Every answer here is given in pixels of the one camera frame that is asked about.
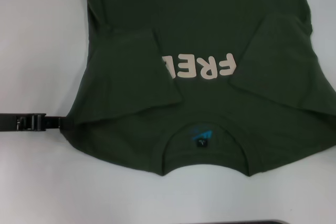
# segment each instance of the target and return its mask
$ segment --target t-shirt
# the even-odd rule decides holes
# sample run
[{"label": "t-shirt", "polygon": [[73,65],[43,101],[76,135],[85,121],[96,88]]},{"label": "t-shirt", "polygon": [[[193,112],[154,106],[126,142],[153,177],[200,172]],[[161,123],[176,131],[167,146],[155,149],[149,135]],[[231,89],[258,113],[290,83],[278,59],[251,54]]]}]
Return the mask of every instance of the t-shirt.
[{"label": "t-shirt", "polygon": [[251,176],[336,144],[307,0],[87,1],[87,68],[63,131],[78,150],[159,175]]}]

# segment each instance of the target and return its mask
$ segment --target white background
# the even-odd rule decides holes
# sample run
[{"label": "white background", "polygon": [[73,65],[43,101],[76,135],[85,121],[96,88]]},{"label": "white background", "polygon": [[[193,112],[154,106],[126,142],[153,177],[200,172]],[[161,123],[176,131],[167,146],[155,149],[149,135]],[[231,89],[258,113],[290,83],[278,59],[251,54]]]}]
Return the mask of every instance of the white background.
[{"label": "white background", "polygon": [[[308,0],[336,88],[336,0]],[[0,112],[66,115],[85,68],[86,0],[0,0]],[[252,178],[198,165],[165,177],[105,163],[57,130],[0,134],[0,224],[336,223],[336,148]]]}]

